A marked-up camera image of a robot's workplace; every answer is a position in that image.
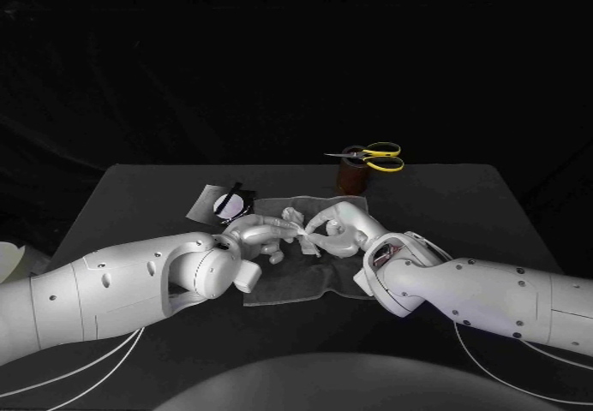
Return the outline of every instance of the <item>table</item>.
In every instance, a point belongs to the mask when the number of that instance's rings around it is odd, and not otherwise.
[[[230,186],[242,181],[259,198],[332,197],[337,172],[334,165],[117,165],[103,177],[50,270],[116,244],[191,231],[218,233],[185,218],[207,183]],[[454,258],[562,272],[493,166],[422,164],[407,165],[400,173],[374,172],[364,196],[383,225],[397,232],[416,231]],[[462,328],[475,356],[501,378],[550,396],[593,401],[586,370],[547,359],[506,337]],[[2,392],[73,371],[123,340],[67,344],[9,363]],[[451,320],[429,303],[405,319],[377,301],[332,293],[317,301],[243,307],[243,293],[233,287],[217,300],[148,327],[115,375],[68,408],[154,409],[229,369],[312,352],[389,354],[485,375],[461,348]],[[34,394],[0,399],[0,408],[54,407],[103,378],[123,353]]]

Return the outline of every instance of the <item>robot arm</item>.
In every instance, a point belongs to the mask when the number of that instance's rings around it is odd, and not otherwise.
[[[376,220],[366,219],[360,209],[357,219],[335,211],[322,213],[341,215],[337,221],[344,234],[311,235],[309,239],[331,253],[337,247],[340,255],[347,233],[354,229],[366,234],[367,227],[370,233],[379,232]],[[371,246],[353,238],[350,250],[357,252],[358,246],[366,250],[356,281],[392,313],[406,317],[429,301],[461,324],[593,355],[592,280],[478,259],[451,260],[412,232],[387,233]]]
[[[250,293],[262,268],[249,259],[270,253],[279,262],[273,239],[298,234],[266,219],[239,219],[223,235],[190,233],[104,248],[0,285],[0,366],[45,348],[139,330],[218,298],[233,283]]]

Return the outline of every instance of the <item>black background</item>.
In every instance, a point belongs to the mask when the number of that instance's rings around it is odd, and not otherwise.
[[[392,140],[410,164],[493,164],[591,277],[585,9],[2,4],[3,239],[54,254],[113,164],[334,164]]]

